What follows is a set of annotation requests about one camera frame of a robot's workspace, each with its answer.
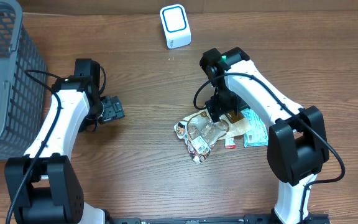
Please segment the beige brown snack pouch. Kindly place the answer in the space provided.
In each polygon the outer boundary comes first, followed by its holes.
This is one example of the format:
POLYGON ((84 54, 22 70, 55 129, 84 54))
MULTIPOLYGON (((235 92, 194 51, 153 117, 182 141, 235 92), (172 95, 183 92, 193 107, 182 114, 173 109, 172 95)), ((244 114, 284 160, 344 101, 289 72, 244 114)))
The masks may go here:
POLYGON ((250 122, 242 114, 229 112, 214 122, 208 110, 189 115, 174 125, 179 139, 184 140, 194 163, 204 162, 219 140, 241 136, 251 130, 250 122))

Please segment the red white snack packet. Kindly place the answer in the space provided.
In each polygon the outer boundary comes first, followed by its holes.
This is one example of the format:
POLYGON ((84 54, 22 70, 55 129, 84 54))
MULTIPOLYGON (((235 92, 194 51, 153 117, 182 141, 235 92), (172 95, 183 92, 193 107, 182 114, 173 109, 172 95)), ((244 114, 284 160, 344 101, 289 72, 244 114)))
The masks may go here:
POLYGON ((234 142, 234 138, 226 138, 224 140, 224 148, 225 149, 235 149, 236 144, 234 142))

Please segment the teal tissue pack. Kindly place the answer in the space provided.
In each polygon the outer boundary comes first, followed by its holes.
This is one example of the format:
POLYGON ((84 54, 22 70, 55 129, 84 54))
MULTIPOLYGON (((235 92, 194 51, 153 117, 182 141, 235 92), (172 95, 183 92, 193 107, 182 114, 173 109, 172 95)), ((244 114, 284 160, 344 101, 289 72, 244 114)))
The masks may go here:
POLYGON ((268 132, 262 119, 250 108, 242 110, 242 114, 250 125, 250 130, 244 134, 244 147, 267 146, 268 132))

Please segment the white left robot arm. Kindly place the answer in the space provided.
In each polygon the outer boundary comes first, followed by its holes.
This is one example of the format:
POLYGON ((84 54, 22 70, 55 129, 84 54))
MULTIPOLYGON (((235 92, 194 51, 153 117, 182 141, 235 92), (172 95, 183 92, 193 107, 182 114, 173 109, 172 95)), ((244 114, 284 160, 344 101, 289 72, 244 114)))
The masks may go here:
POLYGON ((107 210, 85 202, 71 164, 78 133, 124 117, 119 98, 103 95, 104 68, 78 58, 73 75, 42 86, 52 94, 44 123, 24 155, 4 168, 11 199, 6 223, 113 223, 107 210))

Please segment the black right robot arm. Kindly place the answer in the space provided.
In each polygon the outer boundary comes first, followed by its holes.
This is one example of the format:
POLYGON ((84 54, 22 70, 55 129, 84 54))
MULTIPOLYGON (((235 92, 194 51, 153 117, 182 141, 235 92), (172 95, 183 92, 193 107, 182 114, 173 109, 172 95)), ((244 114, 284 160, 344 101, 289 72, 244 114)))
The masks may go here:
POLYGON ((280 93, 239 47, 203 53, 200 67, 216 88, 205 107, 214 122, 246 103, 268 129, 267 160, 279 180, 278 199, 268 214, 248 214, 244 223, 329 223, 308 211, 311 183, 329 159, 324 119, 280 93))

